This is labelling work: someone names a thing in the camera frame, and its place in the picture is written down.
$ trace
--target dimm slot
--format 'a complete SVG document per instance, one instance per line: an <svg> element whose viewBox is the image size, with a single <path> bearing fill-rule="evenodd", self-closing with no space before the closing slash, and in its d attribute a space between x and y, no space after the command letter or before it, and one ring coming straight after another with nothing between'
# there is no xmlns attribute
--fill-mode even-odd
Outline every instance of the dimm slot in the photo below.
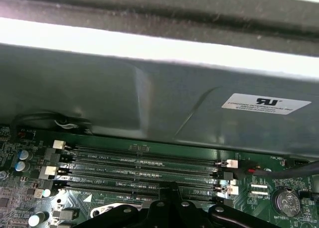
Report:
<svg viewBox="0 0 319 228"><path fill-rule="evenodd" d="M83 152L90 152L92 154L93 151L96 152L101 152L103 154L114 154L114 155L122 155L124 157L133 157L136 158L137 157L137 152L135 151L130 151L130 150L122 150L122 151L118 151L112 148L107 148L107 150L105 148L96 148L96 147L86 147L86 146L80 146L80 145L76 145L75 149L77 151L83 151ZM161 160L165 160L165 161L172 161L172 162L177 162L180 163L181 161L185 161L185 163L189 163L189 164L194 164L194 165L203 165L203 166L213 166L215 161L211 161L211 160L206 160L206 159L193 159L193 158L187 158L187 157L176 157L176 156L165 156L162 154L157 154L157 153L143 153L142 154L138 154L141 158L150 158L150 160L157 160L160 159Z"/></svg>
<svg viewBox="0 0 319 228"><path fill-rule="evenodd" d="M151 191L156 191L158 192L158 189L159 189L159 185L158 184L152 184L152 183L145 183L145 182L139 182L139 181L136 181L136 182L132 182L132 181L128 181L128 180L118 180L118 179L106 179L106 178L100 178L98 180L94 179L94 177L89 177L89 176L73 176L73 178L81 178L83 179L83 181L68 181L69 183L80 183L80 184L86 184L89 185L89 184L92 184L92 186L96 186L98 185L97 187L112 187L112 185L108 185L108 184L100 184L101 181L111 181L111 182L114 182L114 183L126 183L128 185L130 184L135 184L137 186L145 186L143 189L148 189L148 190L151 190ZM124 188L125 190L126 189L141 189L139 187L122 187L121 185L116 185L116 186L113 186L113 187L118 187L119 189L121 188ZM198 192L203 192L203 193L214 193L211 189L205 189L205 188L197 188L197 187L190 187L190 186L180 186L181 190L182 190L182 193L185 193L185 194L191 194L191 195L194 195L193 192L194 191L198 191Z"/></svg>
<svg viewBox="0 0 319 228"><path fill-rule="evenodd" d="M123 182L123 183L130 183L130 182L139 182L142 185L146 185L146 186L158 186L159 183L149 183L149 182L142 182L140 180L123 180L123 179L119 179L119 178L108 178L108 177L96 177L96 176L87 176L87 175L82 175L82 174L78 174L78 173L72 173L69 175L70 177L79 177L79 178L83 178L83 179L97 179L97 180L104 180L104 181L114 181L114 182ZM204 186L204 185L194 185L194 184L183 184L183 187L188 187L188 188L194 188L194 189L211 189L212 186Z"/></svg>
<svg viewBox="0 0 319 228"><path fill-rule="evenodd" d="M97 189L86 189L86 188L75 188L75 187L63 187L62 189L67 190L67 191L78 191L78 192L102 192L105 194L112 194L112 195L116 195L116 196L132 196L131 193L125 193L125 192L113 192L113 191L101 191L101 190L97 190ZM141 199L152 199L152 200L156 200L158 199L158 196L145 196L145 195L139 195L139 194L134 194L134 196L137 196L138 198Z"/></svg>
<svg viewBox="0 0 319 228"><path fill-rule="evenodd" d="M128 192L128 193L136 193L136 194L158 194L157 191L150 191L150 190L142 190L142 189L130 189L130 188L124 188L124 187L111 187L111 186L100 186L100 185L92 185L92 184L82 184L77 182L66 182L66 186L68 187L74 187L74 188L85 188L89 187L94 190L98 191L120 191L120 192Z"/></svg>
<svg viewBox="0 0 319 228"><path fill-rule="evenodd" d="M122 194L122 195L137 195L137 196L148 196L148 197L153 197L158 199L158 196L156 195L156 193L150 193L149 195L147 194L138 194L138 193L134 193L132 194L132 191L130 191L130 189L123 189L122 191L110 191L110 190L104 190L104 189L99 189L97 187L92 188L90 185L85 186L85 184L83 184L83 186L69 186L69 187L62 187L62 189L64 190L71 190L71 191L87 191L87 192L92 192L92 191L96 191L96 192L106 192L109 194ZM210 201L211 197L208 196L200 196L200 195L192 195L192 194L182 194L182 198L187 200L196 200L196 201Z"/></svg>
<svg viewBox="0 0 319 228"><path fill-rule="evenodd" d="M91 157L83 157L83 156L93 156L92 155L92 152L77 152L77 157L76 159L90 159ZM197 162L191 164L189 161L187 162L181 162L181 160L178 160L178 161L165 161L165 160L158 160L158 159L154 159L154 158L150 158L150 159L147 159L147 158L144 158L142 156L129 156L129 155L126 155L126 154L117 154L117 155L113 155L113 154L107 154L107 153L94 153L94 156L96 157L92 157L92 159L96 159L96 160L103 160L103 161L108 161L108 162L119 162L119 163L123 163L123 164L132 164L132 165L142 165L142 166L155 166L155 167L161 167L160 165L158 164L154 164L154 165L149 165L149 164L145 164L145 163L138 163L137 161L149 161L149 162L154 162L154 163L161 163L161 164L165 164L165 163L170 163L170 164L167 164L165 166L169 166L169 165L172 165L172 164L175 164L175 165L190 165L190 166L196 166L196 167L205 167L206 169L202 170L202 169L186 169L186 170L189 170L190 172L192 171L199 171L199 172L204 172L204 173L211 173L213 172L214 170L218 169L216 167L211 167L211 166L202 166L200 164L198 164ZM127 161L113 161L112 159L131 159L131 160L136 160L135 162L127 162Z"/></svg>
<svg viewBox="0 0 319 228"><path fill-rule="evenodd" d="M191 170L191 169L185 169L185 168L171 168L171 167L160 167L160 166L151 166L148 164L140 164L140 163L134 163L134 162L117 162L117 161L110 161L110 160L99 160L96 158L74 158L74 161L76 162L95 162L97 164L114 164L116 166L118 165L123 165L126 167L145 167L148 168L150 170L154 170L154 171L179 171L179 172L187 172L187 173L191 173L194 175L203 175L205 174L206 176L209 176L213 171L210 172L210 170Z"/></svg>
<svg viewBox="0 0 319 228"><path fill-rule="evenodd" d="M76 170L76 169L70 169L71 173L74 174L92 174L92 171L85 171L85 170ZM134 175L126 175L126 174L114 174L114 173L107 173L107 172L95 172L94 173L95 176L100 175L101 177L114 177L114 178L125 178L125 179L138 179L139 181L154 181L154 182L177 182L178 184L187 184L187 185L197 185L197 186L205 186L202 183L197 183L197 182L187 182L187 181L176 181L176 180L172 180L172 179L162 179L162 178L152 178L152 177L136 177Z"/></svg>
<svg viewBox="0 0 319 228"><path fill-rule="evenodd" d="M94 163L86 163L86 162L71 162L70 164L75 164L75 165L82 165L82 166L90 166L90 167L99 167L102 164L94 164ZM126 170L123 167L117 167L117 166L108 166L104 165L103 168L110 168L110 169L118 169L118 170ZM214 179L213 177L210 176L203 176L199 174L185 174L185 173L175 173L175 172L168 172L168 171L161 171L160 169L157 169L156 171L154 170L147 170L147 169L138 169L138 172L144 172L144 173L159 173L158 171L161 172L161 175L172 175L172 176L181 176L181 177L191 177L194 176L196 178L200 177L202 179Z"/></svg>

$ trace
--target gray metal panel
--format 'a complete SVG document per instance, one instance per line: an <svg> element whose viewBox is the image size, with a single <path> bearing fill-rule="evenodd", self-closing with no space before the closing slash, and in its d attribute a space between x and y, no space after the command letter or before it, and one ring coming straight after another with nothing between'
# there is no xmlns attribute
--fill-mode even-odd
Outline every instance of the gray metal panel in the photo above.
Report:
<svg viewBox="0 0 319 228"><path fill-rule="evenodd" d="M20 23L1 28L1 123L48 109L96 134L318 157L318 58ZM289 115L222 109L233 93L312 103Z"/></svg>

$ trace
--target cable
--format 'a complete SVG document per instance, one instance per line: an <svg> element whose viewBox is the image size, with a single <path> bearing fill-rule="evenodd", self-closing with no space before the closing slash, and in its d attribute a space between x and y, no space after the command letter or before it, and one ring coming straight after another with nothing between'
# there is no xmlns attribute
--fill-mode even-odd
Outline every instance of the cable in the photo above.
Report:
<svg viewBox="0 0 319 228"><path fill-rule="evenodd" d="M319 161L311 162L302 166L293 167L278 172L270 172L259 169L248 169L248 173L254 176L270 177L273 179L288 179L295 177L307 177L315 174L319 174Z"/></svg>
<svg viewBox="0 0 319 228"><path fill-rule="evenodd" d="M42 113L34 113L34 114L18 114L14 117L12 122L10 123L10 135L11 140L15 141L17 137L17 127L21 125L21 123L26 121L37 121L37 120L54 120L54 121L67 121L67 117L54 112L42 112Z"/></svg>

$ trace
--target white label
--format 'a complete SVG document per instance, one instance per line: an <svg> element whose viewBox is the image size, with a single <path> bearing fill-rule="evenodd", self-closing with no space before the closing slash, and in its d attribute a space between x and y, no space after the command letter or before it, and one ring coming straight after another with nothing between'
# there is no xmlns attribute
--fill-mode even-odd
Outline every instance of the white label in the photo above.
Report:
<svg viewBox="0 0 319 228"><path fill-rule="evenodd" d="M222 108L287 115L311 102L267 96L233 94Z"/></svg>

